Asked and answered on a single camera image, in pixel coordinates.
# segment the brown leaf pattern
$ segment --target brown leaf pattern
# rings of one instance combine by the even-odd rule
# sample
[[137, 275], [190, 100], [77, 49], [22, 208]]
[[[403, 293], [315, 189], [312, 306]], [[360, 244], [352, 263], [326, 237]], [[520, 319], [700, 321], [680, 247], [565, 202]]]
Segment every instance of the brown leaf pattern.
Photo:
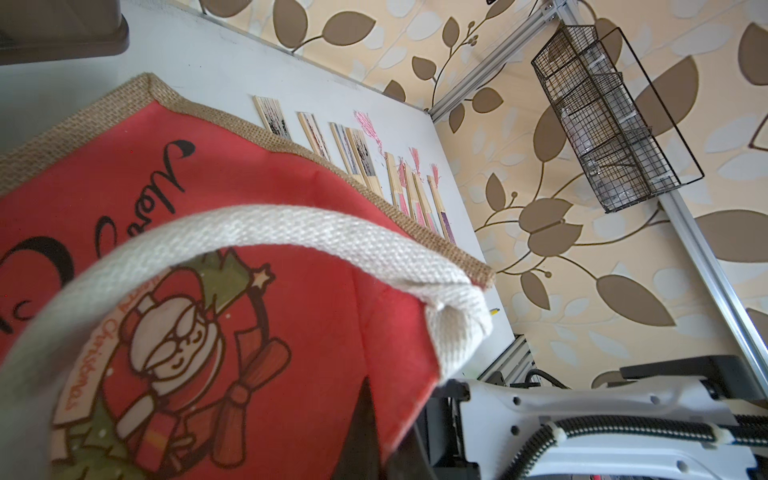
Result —
[[760, 338], [765, 342], [768, 339], [768, 315], [752, 308], [746, 309], [746, 314], [750, 316], [752, 324], [760, 334]]
[[277, 40], [284, 46], [296, 48], [304, 41], [308, 21], [304, 7], [296, 0], [275, 0], [272, 22]]
[[768, 85], [768, 31], [750, 23], [739, 42], [739, 68], [752, 85]]
[[411, 59], [411, 66], [413, 67], [413, 73], [421, 80], [431, 79], [437, 71], [437, 65], [435, 65], [434, 61], [421, 57], [413, 57]]
[[520, 213], [520, 228], [528, 233], [560, 223], [573, 204], [561, 198], [539, 198], [525, 206]]
[[538, 119], [533, 133], [533, 151], [540, 161], [548, 162], [557, 157], [565, 146], [565, 130], [554, 114], [552, 106]]
[[755, 150], [768, 151], [768, 114], [763, 117], [760, 126], [750, 140], [750, 148]]
[[485, 184], [485, 199], [494, 211], [498, 212], [505, 207], [507, 194], [504, 192], [502, 181], [496, 177], [496, 174], [491, 174]]
[[406, 101], [406, 91], [402, 89], [402, 85], [394, 80], [390, 80], [384, 89], [384, 95], [394, 98], [399, 101]]
[[621, 55], [621, 46], [623, 44], [621, 34], [618, 30], [611, 33], [610, 35], [608, 34], [608, 32], [616, 28], [616, 25], [614, 25], [614, 23], [607, 18], [598, 18], [594, 23], [594, 27], [598, 30], [598, 38], [605, 37], [602, 40], [603, 47], [605, 47], [605, 51], [608, 53], [608, 57], [612, 62], [614, 62], [615, 65], [616, 60], [618, 60], [619, 55]]
[[618, 370], [611, 370], [610, 372], [603, 372], [600, 375], [594, 377], [592, 380], [592, 388], [596, 389], [599, 386], [605, 385], [610, 382], [623, 382], [624, 377], [621, 376], [621, 372]]
[[499, 108], [502, 103], [504, 103], [502, 96], [490, 87], [481, 89], [472, 98], [472, 108], [479, 114], [487, 114], [489, 111], [494, 111]]
[[458, 104], [451, 110], [451, 114], [448, 116], [448, 125], [451, 126], [451, 131], [453, 133], [456, 133], [458, 128], [462, 126], [465, 113], [464, 104]]
[[672, 315], [661, 301], [638, 282], [621, 275], [598, 278], [598, 294], [606, 305], [624, 318], [650, 326], [674, 326]]
[[442, 28], [442, 42], [446, 47], [452, 48], [458, 41], [458, 22], [451, 17]]
[[696, 222], [720, 260], [768, 262], [768, 215], [751, 210], [721, 210], [698, 217]]
[[525, 296], [533, 302], [534, 305], [549, 310], [549, 295], [544, 284], [533, 272], [525, 272], [520, 276], [520, 284], [523, 287]]
[[[661, 100], [679, 124], [694, 107], [699, 94], [699, 70], [693, 57], [686, 57], [654, 80]], [[653, 88], [648, 85], [635, 100], [637, 109], [651, 128], [653, 135], [661, 135], [673, 127]]]
[[242, 12], [251, 0], [200, 0], [200, 3], [217, 17], [229, 18]]
[[496, 2], [491, 5], [491, 8], [488, 9], [488, 13], [485, 14], [485, 19], [488, 20], [490, 18], [498, 17], [506, 12], [507, 8], [511, 7], [513, 3], [515, 3], [515, 0], [496, 0]]
[[581, 235], [581, 225], [558, 223], [532, 233], [528, 237], [528, 248], [540, 257], [556, 257], [565, 253]]
[[367, 37], [374, 25], [376, 20], [360, 12], [339, 12], [323, 27], [323, 39], [331, 45], [346, 47]]

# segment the wall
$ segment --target wall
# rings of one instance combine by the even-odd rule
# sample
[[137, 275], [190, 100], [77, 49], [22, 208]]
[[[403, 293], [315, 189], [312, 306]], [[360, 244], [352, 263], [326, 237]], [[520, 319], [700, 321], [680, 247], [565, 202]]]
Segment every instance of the wall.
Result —
[[491, 7], [483, 0], [171, 1], [198, 11], [202, 4], [209, 15], [286, 50], [321, 35], [296, 54], [429, 108], [525, 20], [535, 0]]
[[[589, 3], [582, 16], [592, 20], [594, 11], [621, 26], [650, 76], [660, 77], [655, 83], [707, 174], [681, 193], [745, 306], [762, 319], [768, 154], [747, 144], [768, 113], [766, 87], [755, 85], [768, 83], [760, 27], [768, 2]], [[618, 366], [737, 353], [657, 202], [615, 214], [598, 206], [530, 65], [556, 26], [489, 84], [504, 98], [500, 108], [437, 125], [485, 258], [499, 271], [513, 330], [528, 337], [542, 369], [574, 387], [597, 386]], [[647, 83], [626, 48], [618, 65], [640, 94]], [[658, 116], [650, 121], [655, 134], [669, 128]], [[765, 136], [758, 144], [766, 146]], [[683, 179], [692, 178], [682, 143], [672, 133], [658, 138]]]

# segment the white woven handle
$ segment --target white woven handle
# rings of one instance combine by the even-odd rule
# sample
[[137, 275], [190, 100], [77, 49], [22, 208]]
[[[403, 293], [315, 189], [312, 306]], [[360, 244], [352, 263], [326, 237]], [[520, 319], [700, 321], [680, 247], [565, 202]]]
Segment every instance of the white woven handle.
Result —
[[285, 205], [228, 207], [192, 215], [126, 242], [69, 283], [19, 336], [0, 369], [0, 406], [51, 379], [121, 298], [163, 268], [229, 246], [298, 245], [327, 252], [427, 304], [446, 380], [491, 332], [482, 291], [446, 258], [358, 217]]

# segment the black wire basket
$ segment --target black wire basket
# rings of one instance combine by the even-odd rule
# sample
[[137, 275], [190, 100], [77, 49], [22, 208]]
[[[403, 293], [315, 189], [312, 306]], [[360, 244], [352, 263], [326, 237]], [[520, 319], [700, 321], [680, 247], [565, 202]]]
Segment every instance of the black wire basket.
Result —
[[683, 183], [632, 100], [593, 25], [562, 25], [533, 68], [606, 213], [701, 180], [704, 172], [620, 28], [700, 176]]

